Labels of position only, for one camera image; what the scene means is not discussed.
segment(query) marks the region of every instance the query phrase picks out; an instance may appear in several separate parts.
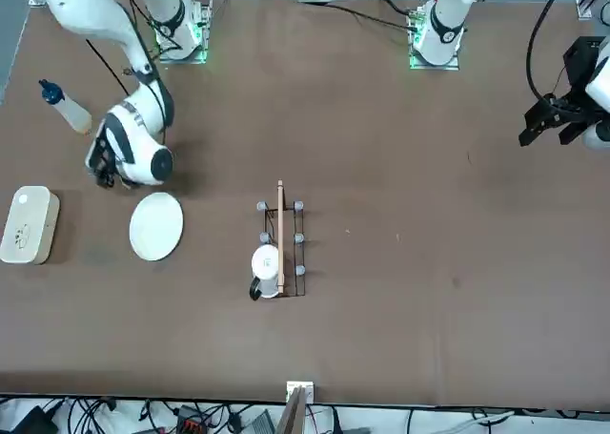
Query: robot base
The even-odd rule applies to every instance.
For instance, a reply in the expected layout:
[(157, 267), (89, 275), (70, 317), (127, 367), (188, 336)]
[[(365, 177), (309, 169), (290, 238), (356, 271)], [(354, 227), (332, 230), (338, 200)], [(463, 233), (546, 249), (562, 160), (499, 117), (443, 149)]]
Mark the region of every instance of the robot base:
[(159, 57), (162, 64), (205, 64), (208, 60), (214, 0), (188, 0), (187, 3), (192, 19), (180, 26), (179, 29), (183, 31), (177, 34), (190, 39), (185, 43), (192, 45), (193, 52), (187, 57), (182, 57), (183, 51), (174, 51), (174, 44), (157, 33), (156, 42), (159, 50), (168, 50)]
[(416, 11), (412, 11), (410, 15), (407, 16), (407, 26), (417, 28), (417, 31), (409, 31), (409, 68), (411, 70), (459, 70), (459, 62), (458, 62), (458, 51), (461, 43), (462, 33), (459, 35), (459, 39), (457, 40), (456, 53), (454, 54), (453, 59), (446, 63), (445, 65), (432, 65), (426, 62), (421, 54), (414, 48), (415, 43), (417, 43), (420, 39), (420, 36), (423, 33), (423, 30), (426, 27), (426, 17), (430, 15), (430, 7), (431, 4), (427, 3), (424, 6), (417, 7)]

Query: white cup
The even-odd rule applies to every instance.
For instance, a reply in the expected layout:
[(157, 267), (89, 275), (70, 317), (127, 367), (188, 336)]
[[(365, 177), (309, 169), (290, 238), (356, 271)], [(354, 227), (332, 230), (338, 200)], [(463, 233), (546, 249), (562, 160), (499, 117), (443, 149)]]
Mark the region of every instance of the white cup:
[(279, 294), (277, 278), (279, 274), (279, 251), (273, 245), (259, 246), (252, 255), (253, 281), (250, 297), (271, 299)]

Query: plastic bottle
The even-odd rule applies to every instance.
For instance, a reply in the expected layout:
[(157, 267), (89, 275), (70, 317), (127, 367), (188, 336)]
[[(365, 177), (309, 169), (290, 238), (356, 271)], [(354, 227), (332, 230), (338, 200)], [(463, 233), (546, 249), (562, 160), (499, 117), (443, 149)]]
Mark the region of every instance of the plastic bottle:
[(92, 116), (83, 107), (64, 94), (59, 86), (46, 79), (38, 81), (42, 86), (42, 98), (52, 105), (72, 128), (80, 134), (88, 134), (92, 129)]

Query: wooden skewer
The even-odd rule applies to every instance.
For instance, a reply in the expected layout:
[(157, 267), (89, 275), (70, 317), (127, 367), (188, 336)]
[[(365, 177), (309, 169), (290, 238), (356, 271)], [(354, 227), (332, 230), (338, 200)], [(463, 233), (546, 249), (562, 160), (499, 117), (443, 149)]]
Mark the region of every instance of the wooden skewer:
[(284, 184), (281, 179), (277, 182), (277, 252), (277, 290), (284, 294)]

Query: black wire rack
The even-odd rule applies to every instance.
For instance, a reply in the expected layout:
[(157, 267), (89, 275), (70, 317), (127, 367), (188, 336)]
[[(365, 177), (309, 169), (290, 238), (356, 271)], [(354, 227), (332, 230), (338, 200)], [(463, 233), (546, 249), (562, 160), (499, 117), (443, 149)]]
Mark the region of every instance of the black wire rack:
[[(293, 213), (293, 254), (292, 273), (284, 274), (284, 292), (279, 296), (282, 298), (296, 298), (305, 296), (305, 213), (303, 202), (296, 200), (292, 206), (286, 206), (286, 193), (283, 194), (284, 212)], [(277, 219), (277, 209), (269, 208), (267, 202), (258, 202), (256, 208), (264, 212), (263, 232), (259, 239), (262, 244), (271, 243), (277, 245), (275, 239), (274, 220)]]

